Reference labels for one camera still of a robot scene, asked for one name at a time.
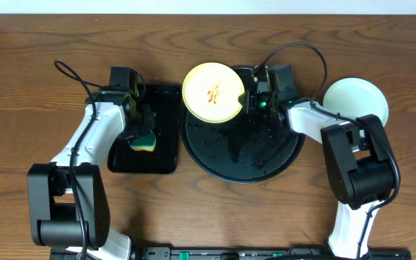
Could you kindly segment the green yellow sponge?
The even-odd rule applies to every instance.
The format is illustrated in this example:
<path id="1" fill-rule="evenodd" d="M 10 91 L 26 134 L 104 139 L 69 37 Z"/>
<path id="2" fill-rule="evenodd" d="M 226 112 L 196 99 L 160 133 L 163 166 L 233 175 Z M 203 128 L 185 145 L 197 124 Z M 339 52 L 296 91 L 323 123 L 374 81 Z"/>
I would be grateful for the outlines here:
<path id="1" fill-rule="evenodd" d="M 156 147 L 156 136 L 153 131 L 143 134 L 131 142 L 130 148 L 134 151 L 153 152 Z"/>

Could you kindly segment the yellow plate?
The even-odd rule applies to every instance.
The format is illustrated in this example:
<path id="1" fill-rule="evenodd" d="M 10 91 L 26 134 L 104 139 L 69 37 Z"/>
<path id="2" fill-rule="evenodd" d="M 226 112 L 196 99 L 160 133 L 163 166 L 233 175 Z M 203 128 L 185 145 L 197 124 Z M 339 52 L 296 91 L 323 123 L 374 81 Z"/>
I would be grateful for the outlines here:
<path id="1" fill-rule="evenodd" d="M 183 101 L 198 119 L 220 124 L 237 116 L 242 105 L 238 98 L 245 93 L 239 75 L 224 64 L 209 62 L 195 66 L 185 77 Z"/>

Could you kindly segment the light green plate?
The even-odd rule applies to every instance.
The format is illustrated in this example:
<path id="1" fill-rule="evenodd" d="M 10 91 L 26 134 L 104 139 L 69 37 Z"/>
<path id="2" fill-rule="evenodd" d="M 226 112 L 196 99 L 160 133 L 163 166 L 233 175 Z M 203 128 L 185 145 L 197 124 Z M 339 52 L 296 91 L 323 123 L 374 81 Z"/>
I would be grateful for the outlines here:
<path id="1" fill-rule="evenodd" d="M 389 118 L 389 105 L 382 91 L 361 78 L 344 78 L 332 84 L 325 93 L 323 106 L 344 116 L 373 114 L 383 126 Z"/>

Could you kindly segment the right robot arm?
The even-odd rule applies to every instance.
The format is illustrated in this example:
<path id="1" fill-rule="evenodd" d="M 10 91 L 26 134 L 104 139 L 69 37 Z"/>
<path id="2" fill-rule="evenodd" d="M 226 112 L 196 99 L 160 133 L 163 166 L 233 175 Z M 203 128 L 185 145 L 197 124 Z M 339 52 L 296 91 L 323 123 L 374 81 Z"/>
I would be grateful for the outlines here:
<path id="1" fill-rule="evenodd" d="M 327 176 L 338 200 L 328 239 L 338 259 L 368 257 L 368 236 L 379 209 L 392 203 L 400 170 L 381 120 L 368 114 L 343 116 L 309 98 L 280 102 L 276 95 L 238 97 L 247 113 L 268 111 L 280 125 L 322 144 Z"/>

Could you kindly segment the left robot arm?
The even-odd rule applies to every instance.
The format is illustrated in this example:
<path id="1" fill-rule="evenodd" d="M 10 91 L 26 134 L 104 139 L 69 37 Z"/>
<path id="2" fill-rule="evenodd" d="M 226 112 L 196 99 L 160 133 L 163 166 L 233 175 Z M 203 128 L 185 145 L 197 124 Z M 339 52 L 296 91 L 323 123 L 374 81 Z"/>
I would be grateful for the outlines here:
<path id="1" fill-rule="evenodd" d="M 100 171 L 117 139 L 131 143 L 154 127 L 150 105 L 137 104 L 130 92 L 90 94 L 65 148 L 27 173 L 33 242 L 64 248 L 71 259 L 130 259 L 130 237 L 111 227 Z"/>

